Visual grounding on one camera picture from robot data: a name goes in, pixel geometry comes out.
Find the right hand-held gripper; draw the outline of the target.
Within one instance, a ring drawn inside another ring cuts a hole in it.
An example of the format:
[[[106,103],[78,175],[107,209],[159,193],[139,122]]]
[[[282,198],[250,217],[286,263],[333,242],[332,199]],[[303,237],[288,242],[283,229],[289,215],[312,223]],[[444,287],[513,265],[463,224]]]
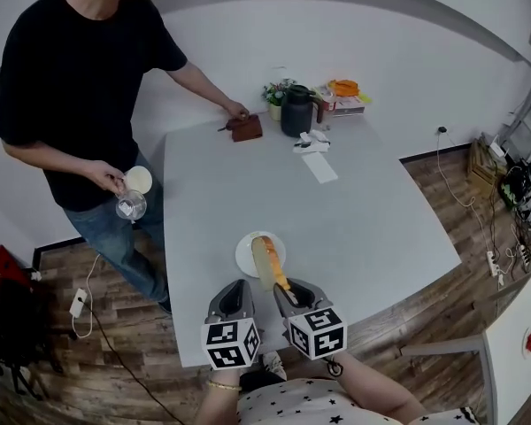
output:
[[[289,289],[273,286],[288,342],[310,360],[324,359],[347,349],[348,330],[338,308],[318,286],[288,278]]]

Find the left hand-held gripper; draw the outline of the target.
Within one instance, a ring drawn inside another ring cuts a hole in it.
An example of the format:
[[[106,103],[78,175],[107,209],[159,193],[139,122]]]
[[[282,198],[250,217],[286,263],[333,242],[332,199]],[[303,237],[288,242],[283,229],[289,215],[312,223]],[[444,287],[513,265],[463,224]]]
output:
[[[209,314],[201,328],[201,343],[213,369],[250,367],[258,354],[260,336],[252,317],[225,320],[218,315],[253,316],[255,306],[250,284],[237,280],[221,290],[209,304]]]

